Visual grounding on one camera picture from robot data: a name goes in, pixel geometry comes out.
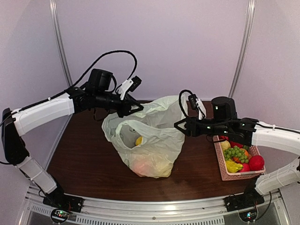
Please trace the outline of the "light green plastic bag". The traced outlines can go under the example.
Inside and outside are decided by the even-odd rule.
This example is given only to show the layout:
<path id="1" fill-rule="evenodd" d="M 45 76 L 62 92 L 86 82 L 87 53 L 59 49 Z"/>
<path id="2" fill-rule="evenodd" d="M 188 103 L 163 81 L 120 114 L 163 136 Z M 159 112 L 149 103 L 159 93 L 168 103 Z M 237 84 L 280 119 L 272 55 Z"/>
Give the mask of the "light green plastic bag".
<path id="1" fill-rule="evenodd" d="M 135 161 L 145 160 L 152 165 L 151 178 L 169 177 L 185 141 L 185 135 L 174 124 L 184 118 L 181 110 L 188 110 L 186 96 L 162 97 L 143 107 L 124 118 L 116 113 L 108 115 L 102 130 L 131 171 Z M 140 136 L 142 144 L 136 146 Z"/>

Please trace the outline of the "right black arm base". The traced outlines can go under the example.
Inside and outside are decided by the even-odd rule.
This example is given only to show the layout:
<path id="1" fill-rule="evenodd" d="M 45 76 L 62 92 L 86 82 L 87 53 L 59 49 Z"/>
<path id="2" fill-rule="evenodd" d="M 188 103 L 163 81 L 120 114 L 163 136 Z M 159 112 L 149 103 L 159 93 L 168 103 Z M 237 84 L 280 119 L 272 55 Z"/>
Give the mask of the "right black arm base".
<path id="1" fill-rule="evenodd" d="M 241 194 L 231 194 L 224 198 L 227 212 L 239 211 L 243 222 L 256 222 L 259 218 L 257 206 L 265 202 L 264 197 L 255 190 L 255 180 L 250 181 Z"/>

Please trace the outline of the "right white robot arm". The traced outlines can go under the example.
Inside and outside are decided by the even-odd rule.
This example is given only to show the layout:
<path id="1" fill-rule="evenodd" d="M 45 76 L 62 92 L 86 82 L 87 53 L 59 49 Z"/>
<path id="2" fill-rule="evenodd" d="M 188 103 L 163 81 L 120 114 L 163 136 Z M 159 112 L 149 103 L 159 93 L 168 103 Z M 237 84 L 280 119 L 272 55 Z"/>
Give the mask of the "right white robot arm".
<path id="1" fill-rule="evenodd" d="M 194 94 L 189 97 L 192 109 L 198 111 L 197 117 L 189 117 L 182 109 L 184 118 L 175 122 L 174 127 L 186 136 L 223 135 L 231 141 L 246 146 L 263 146 L 300 153 L 300 133 L 298 130 L 266 124 L 252 118 L 237 117 L 235 102 L 232 98 L 216 97 L 212 100 L 213 117 L 207 118 L 201 100 Z M 240 203 L 250 207 L 258 200 L 258 195 L 265 195 L 275 189 L 300 181 L 300 160 L 293 160 L 284 167 L 257 178 L 255 184 L 240 197 Z"/>

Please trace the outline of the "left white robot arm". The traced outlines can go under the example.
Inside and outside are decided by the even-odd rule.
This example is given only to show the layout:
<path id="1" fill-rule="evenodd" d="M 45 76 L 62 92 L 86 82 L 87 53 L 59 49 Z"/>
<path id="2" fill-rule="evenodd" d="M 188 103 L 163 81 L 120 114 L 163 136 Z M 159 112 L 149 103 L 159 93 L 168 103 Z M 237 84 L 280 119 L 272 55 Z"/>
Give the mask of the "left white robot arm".
<path id="1" fill-rule="evenodd" d="M 1 140 L 7 164 L 27 175 L 57 208 L 66 206 L 67 197 L 53 176 L 30 156 L 22 136 L 53 120 L 86 110 L 115 110 L 120 118 L 141 111 L 143 106 L 129 94 L 142 83 L 141 79 L 128 78 L 116 91 L 109 91 L 114 80 L 111 72 L 93 69 L 80 87 L 69 87 L 57 97 L 13 111 L 7 108 L 2 113 Z"/>

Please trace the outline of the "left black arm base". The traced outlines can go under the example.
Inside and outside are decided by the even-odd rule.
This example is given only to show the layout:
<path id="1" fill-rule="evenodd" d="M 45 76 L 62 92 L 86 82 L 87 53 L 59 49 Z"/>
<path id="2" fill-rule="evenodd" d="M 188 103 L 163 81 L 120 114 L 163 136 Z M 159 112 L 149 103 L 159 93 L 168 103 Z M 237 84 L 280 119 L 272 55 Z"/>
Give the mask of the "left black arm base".
<path id="1" fill-rule="evenodd" d="M 43 189 L 39 192 L 43 193 L 43 204 L 54 207 L 50 213 L 50 219 L 56 225 L 65 223 L 73 212 L 80 213 L 83 207 L 84 199 L 77 196 L 67 195 L 62 186 L 56 182 L 56 188 L 51 193 L 46 193 Z"/>

